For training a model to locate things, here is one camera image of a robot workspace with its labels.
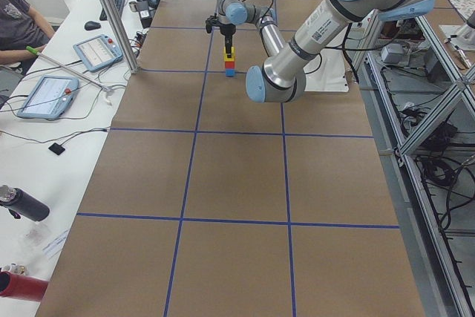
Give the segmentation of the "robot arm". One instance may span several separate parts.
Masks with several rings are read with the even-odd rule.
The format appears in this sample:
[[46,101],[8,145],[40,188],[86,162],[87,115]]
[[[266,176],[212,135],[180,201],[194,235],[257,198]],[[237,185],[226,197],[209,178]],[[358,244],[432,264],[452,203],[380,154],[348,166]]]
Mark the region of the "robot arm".
[[291,102],[306,86],[304,67],[348,24],[360,22],[372,10],[383,22],[412,19],[430,12],[435,0],[323,0],[285,42],[272,11],[241,0],[217,0],[218,25],[254,24],[268,54],[261,66],[246,74],[246,92],[254,102]]

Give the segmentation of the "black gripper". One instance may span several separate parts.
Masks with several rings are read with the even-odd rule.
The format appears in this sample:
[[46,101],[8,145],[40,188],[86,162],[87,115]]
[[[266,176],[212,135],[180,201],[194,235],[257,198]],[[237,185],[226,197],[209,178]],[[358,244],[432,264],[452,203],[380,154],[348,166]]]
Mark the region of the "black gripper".
[[233,24],[221,24],[220,33],[224,36],[225,52],[232,52],[232,37],[235,34],[235,26]]

